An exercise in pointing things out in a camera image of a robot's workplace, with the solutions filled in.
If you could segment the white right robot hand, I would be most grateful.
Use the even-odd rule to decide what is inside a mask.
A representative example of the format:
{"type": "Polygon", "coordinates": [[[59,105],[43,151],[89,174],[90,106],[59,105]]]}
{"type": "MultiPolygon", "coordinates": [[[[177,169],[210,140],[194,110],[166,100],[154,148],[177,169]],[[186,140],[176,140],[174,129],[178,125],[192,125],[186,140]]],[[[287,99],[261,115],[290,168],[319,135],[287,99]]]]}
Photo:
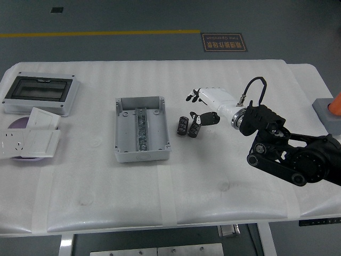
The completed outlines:
{"type": "Polygon", "coordinates": [[[238,129],[237,122],[243,115],[244,108],[237,106],[236,99],[225,89],[219,87],[193,89],[186,98],[186,101],[190,100],[203,102],[219,117],[225,117],[232,127],[238,129]]]}

